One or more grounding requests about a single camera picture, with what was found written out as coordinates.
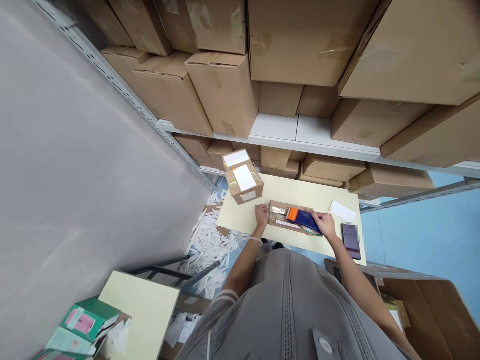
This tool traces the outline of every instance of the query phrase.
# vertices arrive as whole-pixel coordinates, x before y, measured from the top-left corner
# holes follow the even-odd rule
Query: gray shirt
[[[241,298],[222,291],[181,350],[183,359],[410,359],[332,275],[278,249],[261,257]]]

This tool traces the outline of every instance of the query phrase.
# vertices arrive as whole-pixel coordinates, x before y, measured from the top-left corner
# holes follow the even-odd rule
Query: bracelet
[[[249,241],[249,240],[256,240],[256,241],[258,241],[261,245],[264,244],[264,243],[262,242],[262,240],[259,240],[259,239],[257,239],[256,237],[253,237],[253,236],[250,236],[250,237],[247,239],[247,241]]]

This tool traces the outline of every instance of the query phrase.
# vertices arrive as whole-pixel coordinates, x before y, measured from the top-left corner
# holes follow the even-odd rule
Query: cardboard box
[[[290,157],[288,159],[302,162],[306,156],[307,156],[306,152],[292,150],[290,153]]]
[[[242,149],[222,156],[222,166],[225,171],[252,164],[252,159],[247,150]]]
[[[175,135],[174,138],[188,154],[197,158],[210,157],[208,150],[212,144],[211,138],[192,135]]]
[[[90,342],[99,338],[105,329],[113,326],[121,311],[92,297],[74,304],[61,326]]]
[[[153,0],[108,1],[138,50],[165,57],[173,52]]]
[[[298,173],[298,177],[296,178],[297,180],[304,181],[306,183],[314,183],[314,184],[331,186],[334,188],[341,188],[342,185],[344,184],[342,181],[328,180],[328,179],[322,179],[319,177],[307,176],[304,174],[304,172],[305,172],[305,162],[302,161],[300,163],[300,172]]]
[[[134,74],[149,92],[143,101],[158,118],[179,130],[210,136],[212,126],[185,67],[189,57],[178,51],[169,57],[154,56]]]
[[[249,58],[199,52],[186,67],[213,130],[247,138],[259,114],[259,83],[250,79]]]
[[[107,0],[78,0],[78,2],[105,34],[110,44],[126,47],[135,46]]]
[[[435,189],[427,171],[368,162],[366,170],[350,180],[350,192],[404,198]]]
[[[480,154],[480,94],[460,106],[436,106],[380,147],[381,155],[438,168]]]
[[[337,86],[305,85],[298,104],[299,115],[329,119],[340,104]]]
[[[224,155],[231,154],[233,151],[234,147],[232,146],[231,141],[214,139],[208,148],[208,155],[210,156],[210,159],[214,159],[223,164]]]
[[[403,301],[411,323],[405,334],[422,359],[480,359],[480,330],[451,281],[392,266],[367,265],[359,268],[381,292]],[[342,283],[335,260],[325,259],[325,267]]]
[[[93,360],[93,357],[72,352],[47,349],[34,356],[31,360]]]
[[[276,147],[261,147],[261,167],[285,170],[290,159],[291,150]]]
[[[211,304],[211,300],[207,300],[196,295],[190,295],[186,292],[181,292],[178,294],[175,310],[189,314],[205,314]],[[184,344],[177,342],[175,347],[172,348],[168,342],[164,341],[160,350],[160,356],[158,358],[174,360],[183,347]]]
[[[231,196],[238,205],[261,198],[264,182],[253,164],[242,165],[225,173]]]
[[[303,85],[260,82],[260,112],[293,118],[302,96]]]
[[[309,153],[305,157],[304,169],[304,175],[312,178],[346,182],[366,167],[363,161]]]
[[[199,49],[245,55],[245,0],[186,0]]]
[[[441,105],[475,96],[476,10],[468,1],[382,1],[341,79],[340,96]]]
[[[429,104],[343,99],[331,117],[331,138],[378,148],[431,109]]]
[[[171,47],[185,53],[196,53],[199,48],[186,0],[155,0],[155,5]]]
[[[378,2],[249,1],[251,78],[337,85]]]
[[[108,47],[102,50],[101,54],[142,101],[149,96],[144,85],[135,76],[134,70],[149,60],[152,57],[150,54],[134,47],[118,46]]]
[[[295,160],[288,160],[285,170],[277,170],[269,167],[262,167],[261,173],[278,176],[280,178],[296,179],[299,175],[300,163]]]
[[[231,144],[233,145],[233,150],[235,151],[245,149],[252,160],[260,161],[262,159],[260,155],[260,145],[253,145],[234,141],[232,141]]]
[[[287,221],[285,214],[287,213],[289,208],[297,208],[304,212],[309,212],[310,208],[298,205],[292,205],[285,202],[278,202],[278,201],[270,201],[270,214],[268,217],[268,224],[276,226],[278,228],[283,228],[287,230],[292,230],[297,233],[306,234],[309,236],[313,236],[311,233],[303,230],[297,224],[292,224],[291,222]]]

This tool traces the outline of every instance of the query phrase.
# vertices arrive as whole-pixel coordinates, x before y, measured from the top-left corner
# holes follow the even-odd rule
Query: yellow table
[[[102,349],[106,357],[112,360],[157,360],[179,293],[180,289],[114,271],[99,299],[132,319],[126,354],[117,352],[114,346],[106,343]]]
[[[218,226],[251,234],[257,224],[255,220],[255,205],[269,204],[271,200],[274,200],[281,203],[313,208],[318,213],[326,213],[332,202],[336,201],[357,214],[353,224],[358,226],[361,260],[355,260],[355,262],[360,265],[367,265],[358,195],[352,194],[345,189],[283,177],[266,174],[260,174],[260,177],[265,184],[263,187],[263,197],[238,205],[229,191],[226,194],[225,202],[223,203],[218,218]],[[336,233],[338,237],[342,238],[341,224],[345,224],[346,222],[336,216],[333,216],[333,218],[335,219]],[[309,236],[273,225],[266,227],[263,237],[297,248],[335,257],[332,247],[324,237]]]

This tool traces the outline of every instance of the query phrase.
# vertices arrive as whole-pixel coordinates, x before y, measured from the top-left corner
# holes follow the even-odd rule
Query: phone screen
[[[341,232],[343,235],[343,244],[350,254],[352,259],[361,260],[360,243],[359,243],[359,229],[355,225],[341,225]]]

